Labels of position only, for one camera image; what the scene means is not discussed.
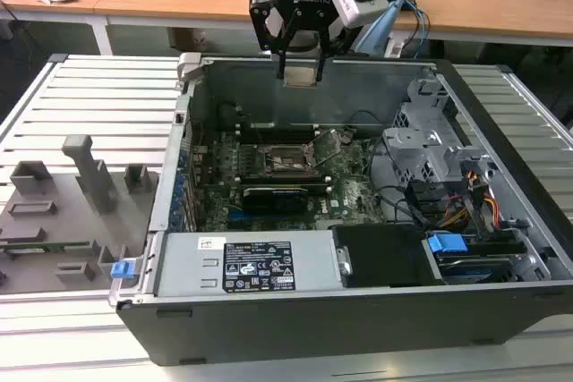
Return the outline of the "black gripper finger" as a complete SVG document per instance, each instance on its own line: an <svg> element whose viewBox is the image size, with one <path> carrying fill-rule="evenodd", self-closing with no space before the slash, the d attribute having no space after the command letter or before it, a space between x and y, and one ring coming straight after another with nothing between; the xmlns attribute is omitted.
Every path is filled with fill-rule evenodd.
<svg viewBox="0 0 573 382"><path fill-rule="evenodd" d="M335 55L338 55L340 52L342 47L340 35L341 29L339 28L337 21L332 22L326 27L320 28L318 31L319 53L315 68L315 80L317 82L322 80L322 75L327 60Z"/></svg>
<svg viewBox="0 0 573 382"><path fill-rule="evenodd" d="M277 36L273 36L266 24L270 13L276 9L283 20ZM250 0L249 13L260 48L278 55L277 78L283 80L287 49L299 30L299 8L293 0Z"/></svg>

